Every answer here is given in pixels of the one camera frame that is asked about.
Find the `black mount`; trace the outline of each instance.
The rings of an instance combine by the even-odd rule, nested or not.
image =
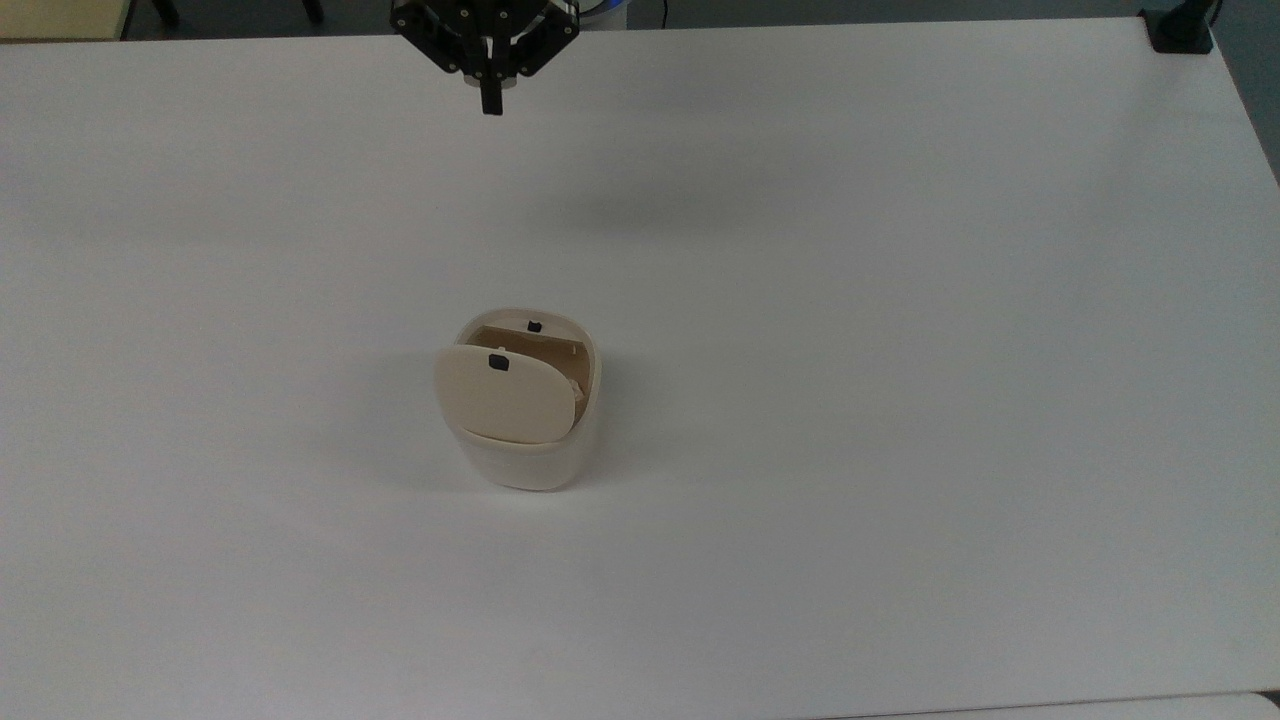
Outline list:
[[[1172,10],[1142,10],[1138,17],[1147,20],[1147,36],[1156,53],[1181,55],[1208,55],[1213,37],[1208,32],[1204,15],[1215,0],[1187,0]]]
[[[535,74],[580,32],[576,0],[393,0],[392,28],[477,85],[486,115],[502,114],[517,74]]]

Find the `white table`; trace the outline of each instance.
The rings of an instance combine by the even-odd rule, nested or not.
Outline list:
[[[0,715],[817,717],[1280,685],[1280,192],[1137,19],[0,47]],[[430,388],[605,351],[553,495]]]

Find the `small trash can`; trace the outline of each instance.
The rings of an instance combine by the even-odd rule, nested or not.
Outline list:
[[[595,442],[600,354],[562,315],[490,310],[436,356],[435,395],[480,474],[500,486],[554,489],[581,471]]]

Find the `gray floor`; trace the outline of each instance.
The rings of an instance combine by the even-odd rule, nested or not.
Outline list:
[[[581,0],[584,6],[593,0]],[[389,0],[323,0],[307,22],[301,0],[174,0],[182,22],[166,32],[150,0],[134,0],[125,40],[384,35]],[[1133,17],[1176,0],[668,0],[667,27],[895,23],[1011,18]],[[657,28],[662,0],[635,0],[631,28]],[[1224,0],[1213,28],[1271,170],[1280,177],[1280,1]],[[430,68],[424,61],[424,72]]]

